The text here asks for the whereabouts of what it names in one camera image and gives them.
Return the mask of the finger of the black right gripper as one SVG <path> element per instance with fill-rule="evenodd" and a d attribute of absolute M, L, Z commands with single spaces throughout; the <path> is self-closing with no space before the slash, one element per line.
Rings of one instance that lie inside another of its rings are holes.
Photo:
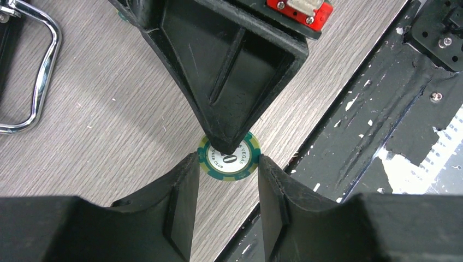
<path fill-rule="evenodd" d="M 230 154 L 306 61 L 304 36 L 263 1 L 113 1 L 185 95 L 211 145 Z"/>

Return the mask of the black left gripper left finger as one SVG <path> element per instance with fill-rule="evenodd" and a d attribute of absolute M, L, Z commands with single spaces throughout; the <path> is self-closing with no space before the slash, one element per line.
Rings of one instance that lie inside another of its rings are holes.
<path fill-rule="evenodd" d="M 101 207 L 78 196 L 1 198 L 1 261 L 189 261 L 199 158 Z"/>

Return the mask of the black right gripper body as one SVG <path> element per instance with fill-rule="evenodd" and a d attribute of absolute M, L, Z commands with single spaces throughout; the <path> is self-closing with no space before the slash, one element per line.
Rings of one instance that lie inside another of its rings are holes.
<path fill-rule="evenodd" d="M 231 1 L 291 35 L 317 40 L 333 12 L 330 1 Z"/>

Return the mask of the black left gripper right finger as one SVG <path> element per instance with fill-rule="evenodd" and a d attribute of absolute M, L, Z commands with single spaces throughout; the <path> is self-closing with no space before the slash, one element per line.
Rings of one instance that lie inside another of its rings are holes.
<path fill-rule="evenodd" d="M 462 261 L 462 196 L 356 194 L 337 203 L 261 155 L 266 261 Z"/>

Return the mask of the green 20 chip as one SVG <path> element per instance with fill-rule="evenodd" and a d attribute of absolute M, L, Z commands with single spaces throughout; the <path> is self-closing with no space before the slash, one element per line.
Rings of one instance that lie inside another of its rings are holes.
<path fill-rule="evenodd" d="M 232 154 L 224 154 L 211 146 L 207 136 L 199 142 L 199 165 L 209 176 L 226 182 L 242 180 L 257 170 L 261 155 L 260 144 L 248 132 Z"/>

